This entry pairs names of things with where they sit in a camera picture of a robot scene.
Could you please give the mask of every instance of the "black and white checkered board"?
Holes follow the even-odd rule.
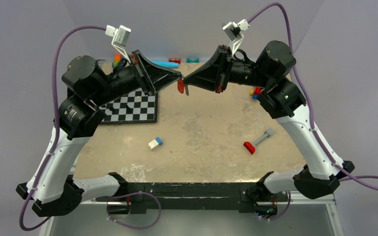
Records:
[[[142,124],[156,123],[158,110],[158,94],[147,96],[141,89],[133,91],[120,99],[111,102],[112,111],[109,104],[100,107],[106,113],[101,124]]]

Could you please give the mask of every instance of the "white bracket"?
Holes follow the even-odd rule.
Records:
[[[111,45],[131,63],[128,54],[125,51],[126,42],[128,41],[131,29],[120,26],[118,29],[113,26],[106,26],[105,34],[112,37]]]
[[[222,29],[228,35],[231,43],[229,44],[231,48],[231,56],[233,57],[234,54],[237,52],[238,48],[240,47],[241,43],[244,39],[243,32],[246,31],[250,27],[249,23],[246,19],[243,19],[239,23],[229,22],[228,24],[224,25]]]

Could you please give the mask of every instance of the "table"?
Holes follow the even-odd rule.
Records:
[[[201,63],[181,63],[187,75]],[[104,63],[105,73],[112,70]],[[177,85],[159,93],[155,124],[99,126],[78,156],[75,178],[101,177],[109,172],[133,182],[245,182],[268,171],[283,172],[305,164],[285,130],[250,96],[252,87],[228,84],[216,94]],[[276,133],[251,155],[243,146],[267,128]],[[154,151],[148,142],[159,136]]]

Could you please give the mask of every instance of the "toy hammer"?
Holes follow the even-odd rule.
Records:
[[[270,136],[272,136],[273,134],[275,133],[275,131],[272,129],[272,128],[269,128],[269,129],[266,129],[266,131],[264,131],[264,134],[263,136],[261,136],[259,139],[257,139],[255,142],[253,143],[250,143],[250,142],[244,142],[244,146],[247,148],[247,150],[253,154],[255,152],[255,147],[261,143],[263,140],[269,138]]]

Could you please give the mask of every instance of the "blue tube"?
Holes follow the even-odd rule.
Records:
[[[178,68],[179,67],[178,63],[169,62],[169,61],[152,61],[152,63],[159,65],[159,66],[167,67],[167,68]]]

